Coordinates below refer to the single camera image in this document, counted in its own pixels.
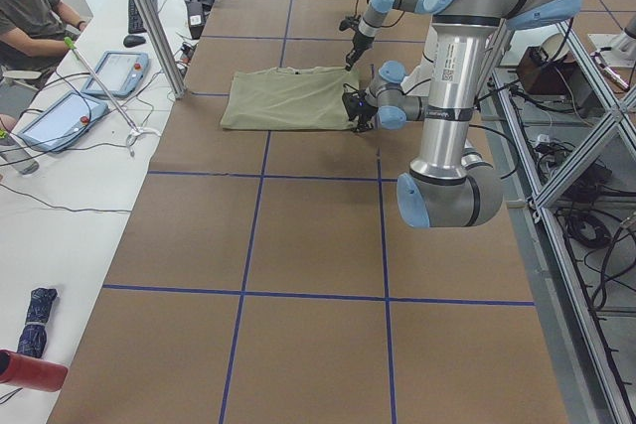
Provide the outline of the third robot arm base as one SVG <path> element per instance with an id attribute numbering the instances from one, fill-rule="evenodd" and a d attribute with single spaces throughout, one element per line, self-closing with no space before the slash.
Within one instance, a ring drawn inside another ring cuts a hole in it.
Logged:
<path id="1" fill-rule="evenodd" d="M 594 54 L 603 65 L 612 68 L 631 68 L 635 62 L 635 17 L 620 34 L 588 34 Z"/>

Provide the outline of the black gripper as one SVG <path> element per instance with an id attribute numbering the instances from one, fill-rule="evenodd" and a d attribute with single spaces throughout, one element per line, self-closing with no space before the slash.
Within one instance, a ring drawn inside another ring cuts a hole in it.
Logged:
<path id="1" fill-rule="evenodd" d="M 378 108 L 367 100 L 364 90 L 344 91 L 342 101 L 346 109 L 348 120 L 356 121 L 352 129 L 354 133 L 366 133 L 374 128 L 374 117 Z"/>
<path id="2" fill-rule="evenodd" d="M 347 54 L 345 58 L 345 69 L 350 71 L 355 65 L 356 61 L 360 59 L 363 53 L 368 50 L 373 44 L 373 38 L 362 34 L 357 31 L 352 39 L 353 48 Z"/>

